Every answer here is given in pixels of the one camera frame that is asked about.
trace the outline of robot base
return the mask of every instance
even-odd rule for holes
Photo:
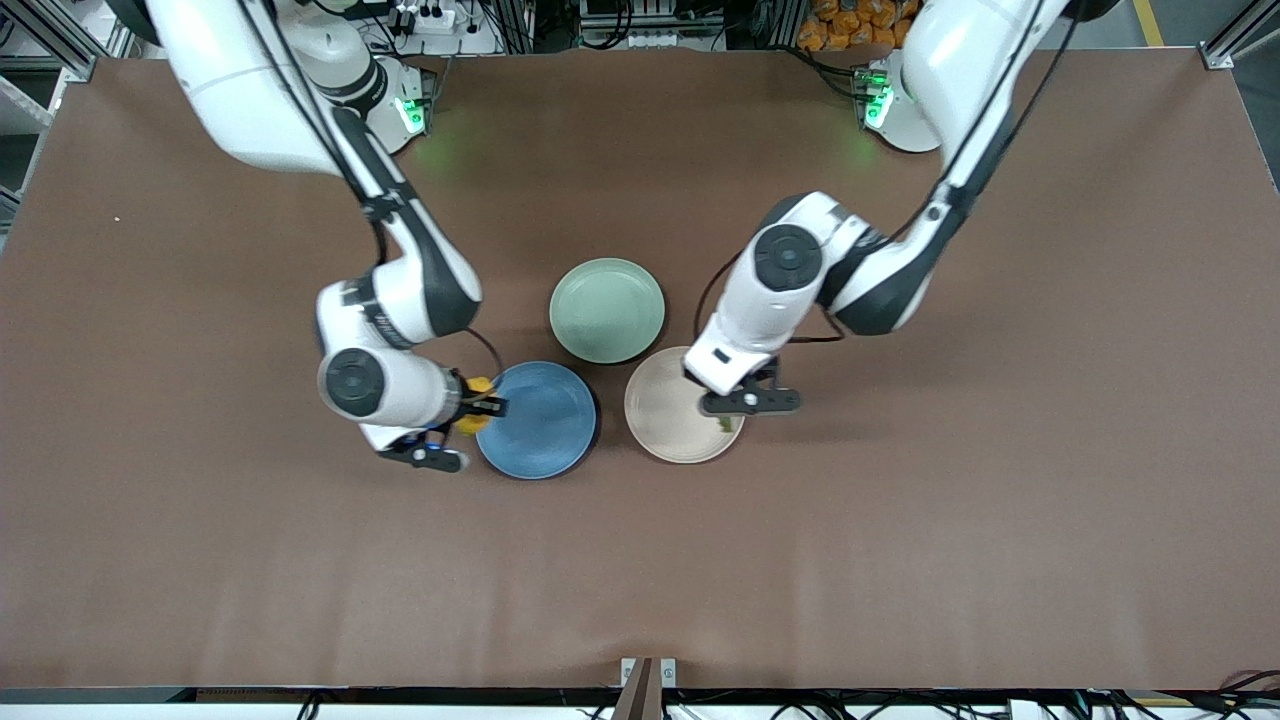
[[[387,70],[387,95],[365,122],[388,152],[397,152],[426,132],[431,104],[422,92],[422,70],[396,58],[378,58],[378,63]]]
[[[886,109],[879,127],[868,123],[867,128],[883,137],[884,142],[906,152],[937,150],[942,143],[920,114],[920,106],[911,100],[902,85],[902,51],[890,53],[888,58],[876,60],[870,68],[888,74],[890,87],[893,88],[893,102]]]

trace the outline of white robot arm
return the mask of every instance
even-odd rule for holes
[[[282,0],[292,3],[293,0]],[[316,301],[325,404],[360,423],[379,455],[458,471],[466,456],[428,441],[463,414],[500,414],[457,372],[411,348],[466,329],[480,306],[475,272],[349,108],[301,72],[270,0],[151,0],[178,82],[214,141],[259,168],[342,177],[381,243],[402,256],[330,284]]]
[[[710,389],[703,411],[781,414],[777,354],[817,302],[854,334],[902,327],[933,266],[991,179],[1012,128],[1012,87],[1060,14],[1092,19],[1115,0],[929,0],[902,49],[905,92],[941,141],[943,172],[901,241],[822,192],[788,197],[739,256],[716,311],[685,355]],[[886,122],[892,122],[892,109]]]

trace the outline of metal bracket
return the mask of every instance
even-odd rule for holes
[[[627,678],[631,676],[631,670],[636,666],[635,657],[622,659],[622,680],[621,684],[627,684]],[[662,687],[675,688],[676,687],[676,659],[663,657],[662,664],[658,666],[662,670]]]
[[[1222,55],[1210,55],[1208,44],[1203,40],[1197,44],[1196,49],[1199,50],[1201,63],[1204,63],[1206,70],[1230,70],[1235,67],[1235,61],[1231,60],[1231,55],[1229,53]]]
[[[1280,0],[1253,0],[1212,40],[1199,44],[1201,61],[1207,70],[1226,70],[1235,67],[1231,54],[1242,50],[1244,42],[1280,12]]]
[[[626,682],[622,694],[613,707],[616,720],[663,720],[667,712],[662,706],[662,664],[666,660],[645,657],[631,660],[631,671],[623,670]],[[671,660],[671,675],[675,680],[676,661]]]

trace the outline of black cable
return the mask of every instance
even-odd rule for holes
[[[1027,124],[1027,118],[1032,115],[1032,110],[1039,104],[1041,96],[1044,94],[1044,88],[1048,87],[1050,78],[1057,72],[1059,63],[1062,61],[1062,55],[1066,54],[1066,46],[1071,44],[1071,36],[1075,35],[1075,28],[1080,24],[1080,18],[1084,15],[1085,3],[1080,3],[1075,9],[1075,17],[1071,18],[1071,24],[1066,28],[1066,35],[1062,37],[1062,45],[1057,47],[1057,53],[1053,54],[1053,60],[1050,61],[1048,69],[1044,70],[1044,77],[1041,78],[1038,86],[1036,86],[1036,92],[1032,95],[1030,102],[1023,110],[1023,114],[1018,117],[1018,123],[1014,124],[1014,129],[1009,132],[1009,137],[1005,138],[1005,145],[1000,147],[1000,155],[996,155],[996,165],[1005,159],[1005,152],[1009,152],[1009,147],[1014,143],[1014,138],[1018,133],[1023,132],[1023,126]]]
[[[855,74],[855,70],[837,68],[836,65],[828,65],[826,63],[820,63],[817,59],[814,59],[813,55],[809,55],[804,50],[800,50],[799,47],[792,47],[790,45],[768,45],[764,47],[764,50],[782,50],[783,53],[791,55],[792,58],[800,60],[801,63],[809,65],[810,68],[831,73],[833,76],[854,77]]]
[[[319,8],[324,13],[329,13],[330,15],[334,15],[335,18],[347,19],[347,15],[343,15],[340,10],[334,10],[332,8],[325,8],[324,4],[320,3],[320,0],[311,0],[311,4],[315,5],[316,8]]]
[[[248,5],[246,5],[246,0],[238,0],[237,4],[241,8],[241,13],[243,14],[244,20],[248,23],[250,29],[252,29],[253,37],[257,40],[259,47],[262,50],[262,54],[266,55],[266,58],[274,58],[270,45],[266,42],[266,38],[262,37],[262,33],[253,19],[252,12],[248,9]],[[360,179],[356,177],[355,172],[351,169],[346,159],[342,156],[342,152],[338,150],[337,138],[333,137],[333,133],[329,131],[329,127],[319,120],[323,111],[320,110],[320,106],[316,104],[315,94],[311,92],[310,87],[307,86],[310,81],[307,81],[307,77],[302,72],[302,67],[298,64],[297,58],[293,56],[293,50],[289,49],[289,44],[284,38],[284,32],[280,31],[279,23],[275,23],[274,20],[271,22],[271,27],[275,32],[276,42],[280,44],[285,59],[288,60],[293,72],[298,77],[298,82],[303,83],[302,94],[307,97],[307,104],[303,104],[302,99],[298,97],[297,88],[294,88],[293,85],[289,82],[289,78],[284,74],[284,69],[280,68],[279,63],[273,61],[271,70],[275,73],[276,79],[280,81],[280,85],[284,86],[285,94],[293,101],[293,105],[297,108],[298,114],[302,115],[302,120],[311,128],[311,132],[315,135],[316,141],[324,149],[325,154],[329,155],[329,160],[332,160],[334,167],[338,169],[338,174],[340,174],[342,178],[347,182],[347,187],[351,188],[352,195],[356,196],[356,200],[361,205],[366,205],[370,197],[365,195],[365,191],[360,186]],[[310,113],[307,111],[307,105],[310,105],[311,108]],[[378,249],[378,264],[380,265],[387,261],[387,236],[383,232],[381,225],[376,220],[370,220],[369,225],[374,231],[374,240]]]
[[[503,53],[509,54],[511,49],[518,45],[512,40],[512,37],[515,37],[512,33],[518,31],[512,31],[509,27],[507,27],[507,23],[498,19],[498,15],[494,14],[494,12],[489,8],[489,5],[484,4],[484,0],[480,0],[480,9],[484,12],[485,17],[489,18],[489,24],[497,28],[494,35],[495,37],[502,40]]]
[[[320,715],[320,702],[324,701],[326,696],[330,702],[338,701],[338,696],[328,689],[311,691],[307,693],[306,700],[302,701],[302,707],[298,708],[297,720],[316,720],[316,716]]]
[[[910,228],[913,223],[915,223],[915,219],[919,218],[922,213],[924,213],[924,210],[929,206],[931,202],[933,202],[934,195],[937,193],[938,188],[946,181],[947,176],[951,174],[951,170],[955,168],[956,161],[964,155],[964,151],[968,149],[969,142],[973,141],[974,133],[978,131],[978,126],[982,124],[982,119],[986,117],[987,111],[991,110],[992,102],[995,102],[996,96],[1000,95],[1001,87],[1009,79],[1009,76],[1012,73],[1014,67],[1018,64],[1018,56],[1021,55],[1023,49],[1027,46],[1027,41],[1032,36],[1032,29],[1036,27],[1036,20],[1039,18],[1041,10],[1043,10],[1043,9],[1044,9],[1044,0],[1037,0],[1036,9],[1032,10],[1032,14],[1030,14],[1030,17],[1027,20],[1027,29],[1023,31],[1021,37],[1018,40],[1018,45],[1014,47],[1012,54],[1009,56],[1009,63],[1005,65],[1005,69],[1001,72],[1000,79],[992,87],[991,95],[987,96],[987,101],[983,104],[982,110],[974,118],[973,126],[970,126],[969,131],[965,133],[964,140],[960,142],[960,146],[956,150],[956,154],[951,156],[951,161],[947,163],[947,167],[943,169],[942,174],[938,177],[938,181],[936,183],[933,183],[933,188],[931,190],[929,195],[924,199],[924,202],[922,202],[919,205],[919,208],[916,208],[915,211],[911,213],[911,217],[908,218],[908,220],[905,223],[902,223],[902,225],[900,228],[897,228],[897,231],[895,231],[893,234],[890,236],[890,241],[891,242],[893,240],[897,240],[904,232],[906,232],[906,229]],[[1071,36],[1071,33],[1068,32],[1068,37],[1066,37],[1068,41],[1070,41],[1070,36]],[[1062,44],[1062,47],[1064,49],[1066,47],[1066,42]],[[829,68],[831,65],[823,65],[822,63],[818,63],[817,60],[813,60],[812,58],[805,56],[800,50],[796,50],[794,47],[788,47],[788,46],[783,46],[783,45],[774,45],[774,46],[771,46],[771,49],[785,50],[788,54],[791,54],[792,56],[795,56],[795,58],[800,59],[801,61],[804,61],[805,64],[809,64],[809,65],[814,67],[815,69],[819,69],[818,74],[822,76],[823,81],[827,82],[827,85],[832,86],[832,90],[836,90],[835,83],[832,83],[829,81],[829,78],[827,78],[823,74],[822,69],[820,69],[820,68],[824,68],[824,67]],[[842,70],[842,72],[852,73],[852,70]],[[1046,74],[1046,77],[1042,78],[1041,85],[1043,86],[1043,83],[1046,83],[1047,81],[1048,81],[1048,74]],[[1021,124],[1024,119],[1025,119],[1025,113],[1024,113],[1023,119],[1019,120],[1019,124]],[[703,314],[703,307],[707,305],[707,297],[710,295],[712,287],[716,284],[716,281],[718,281],[721,278],[721,275],[723,275],[733,265],[733,263],[737,260],[739,255],[741,255],[741,251],[735,252],[733,256],[730,258],[728,263],[724,263],[724,265],[721,266],[721,269],[717,270],[714,275],[712,275],[712,279],[710,279],[710,282],[707,283],[707,287],[703,288],[703,293],[698,299],[698,307],[694,310],[694,341],[695,342],[698,341],[698,336],[701,333],[701,328],[700,328],[700,325],[701,325],[701,314]],[[827,319],[828,319],[828,322],[831,322],[831,316],[829,315],[827,315]],[[840,336],[841,336],[840,338],[832,338],[832,340],[808,338],[806,342],[835,342],[836,340],[841,340],[841,338],[845,337],[844,336],[844,331],[840,331]]]
[[[379,17],[378,13],[369,6],[369,3],[365,3],[364,0],[361,0],[360,6],[365,9],[365,14],[369,15],[369,19],[378,23],[378,27],[383,29],[383,35],[387,36],[387,45],[390,47],[392,55],[397,60],[403,59],[404,55],[401,55],[399,47],[396,46],[396,38],[392,37],[392,31],[387,28],[387,23],[383,22],[383,18]]]
[[[1128,706],[1137,708],[1138,712],[1146,715],[1149,720],[1164,720],[1160,715],[1148,710],[1147,706],[1142,705],[1124,691],[1111,691],[1111,694],[1119,698],[1121,703],[1129,703]]]
[[[780,707],[780,708],[778,708],[778,710],[777,710],[777,711],[776,711],[776,712],[773,714],[773,716],[772,716],[772,717],[769,717],[769,720],[778,720],[778,717],[781,717],[781,716],[782,716],[782,714],[783,714],[783,712],[786,712],[787,710],[799,710],[800,712],[804,712],[804,714],[805,714],[805,716],[808,716],[808,717],[809,717],[809,720],[818,720],[818,716],[817,716],[817,715],[814,715],[813,712],[809,712],[809,708],[806,708],[806,707],[805,707],[805,706],[803,706],[803,705],[796,705],[796,703],[794,703],[794,702],[788,702],[788,703],[783,705],[782,707]]]
[[[827,337],[794,337],[794,338],[791,338],[791,340],[787,341],[787,345],[809,345],[809,343],[814,343],[814,342],[838,342],[838,341],[845,340],[846,337],[849,337],[849,336],[845,334],[845,329],[841,328],[836,323],[836,319],[831,316],[831,313],[828,313],[826,307],[823,307],[823,310],[822,310],[822,316],[823,316],[824,320],[827,320],[827,324],[831,325],[831,329],[836,331],[836,334],[827,336]]]
[[[964,140],[960,142],[960,147],[956,150],[956,154],[951,156],[951,161],[947,163],[947,167],[942,170],[942,174],[938,177],[938,182],[933,183],[933,188],[929,191],[929,195],[924,199],[924,202],[920,202],[920,206],[916,208],[914,213],[911,213],[911,217],[909,217],[906,222],[902,223],[901,227],[893,231],[893,234],[888,236],[891,242],[901,237],[902,233],[906,232],[906,229],[915,223],[915,219],[919,218],[920,214],[924,213],[924,210],[933,202],[934,193],[937,193],[943,181],[946,181],[946,177],[950,176],[951,170],[955,169],[956,161],[964,155],[965,149],[969,147],[969,142],[973,140],[974,133],[978,131],[978,126],[982,123],[982,118],[987,114],[987,110],[991,109],[991,104],[996,101],[996,95],[1000,94],[1000,87],[1005,85],[1005,81],[1009,79],[1009,74],[1012,73],[1014,65],[1018,61],[1018,56],[1021,55],[1023,47],[1027,46],[1027,40],[1030,38],[1032,36],[1032,28],[1036,27],[1036,18],[1039,17],[1041,10],[1043,9],[1044,9],[1044,0],[1038,0],[1036,3],[1036,9],[1032,10],[1032,17],[1027,20],[1027,29],[1023,31],[1023,37],[1018,41],[1018,46],[1014,47],[1014,53],[1009,56],[1009,64],[1005,65],[1005,70],[1000,74],[1000,81],[996,82],[996,86],[992,88],[991,95],[987,96],[987,101],[982,105],[982,110],[974,119],[973,126],[969,127],[969,132],[965,133]]]
[[[728,269],[733,266],[733,263],[737,261],[737,258],[741,254],[742,251],[739,250],[737,252],[733,254],[732,258],[728,259],[728,263],[721,265],[721,269],[716,270],[716,274],[712,275],[712,279],[707,283],[707,287],[703,288],[703,293],[698,296],[698,307],[694,309],[694,342],[696,342],[698,336],[703,333],[701,316],[703,316],[703,307],[707,305],[707,296],[709,296],[712,293],[712,288],[716,287],[716,281],[721,279],[721,275],[727,273]]]
[[[744,24],[746,24],[749,22],[751,22],[751,18],[742,18],[742,19],[737,20],[736,23],[731,24],[731,26],[722,24],[721,26],[721,31],[717,32],[716,37],[712,38],[712,50],[716,50],[716,44],[719,42],[719,38],[721,38],[722,35],[724,35],[726,32],[728,32],[731,29],[737,29],[737,28],[742,27]],[[728,50],[728,38],[724,38],[724,50]]]
[[[489,342],[489,338],[480,334],[480,332],[476,331],[475,328],[467,328],[466,332],[471,337],[480,341],[480,345],[483,345],[484,348],[488,350],[489,355],[493,357],[493,363],[497,368],[497,373],[493,375],[493,388],[489,391],[489,395],[493,395],[498,392],[498,386],[502,384],[502,374],[507,372],[507,364],[502,361],[502,354],[498,352],[498,348],[494,347],[492,342]]]
[[[614,24],[609,37],[600,45],[594,45],[584,40],[582,47],[590,47],[591,50],[611,50],[627,38],[627,35],[631,32],[631,20],[635,17],[635,5],[632,5],[631,0],[617,0],[617,3],[618,22]],[[623,13],[626,14],[626,27],[622,27]]]
[[[3,20],[5,26],[8,26],[6,32],[4,33],[4,40],[0,40],[0,45],[4,45],[9,42],[9,40],[13,37],[13,31],[15,27],[18,27],[18,23],[14,22],[13,18],[4,14],[0,14],[0,20]]]
[[[1231,683],[1217,689],[1220,693],[1233,693],[1235,691],[1243,691],[1244,688],[1257,683],[1258,680],[1266,680],[1267,678],[1280,678],[1280,670],[1265,670],[1262,673],[1254,673],[1248,678]]]

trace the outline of brown table surface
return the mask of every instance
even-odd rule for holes
[[[1023,78],[1030,90],[1047,58]],[[1226,73],[1073,53],[915,320],[788,348],[808,398],[722,459],[626,429],[575,363],[577,263],[653,272],[659,347],[785,195],[896,227],[936,177],[791,58],[462,60],[399,155],[476,327],[600,396],[553,482],[376,459],[315,389],[316,291],[374,243],[256,170],[168,68],[72,87],[0,261],[0,683],[1213,685],[1280,665],[1280,200]],[[810,329],[819,329],[815,324]],[[468,338],[426,346],[471,373]]]

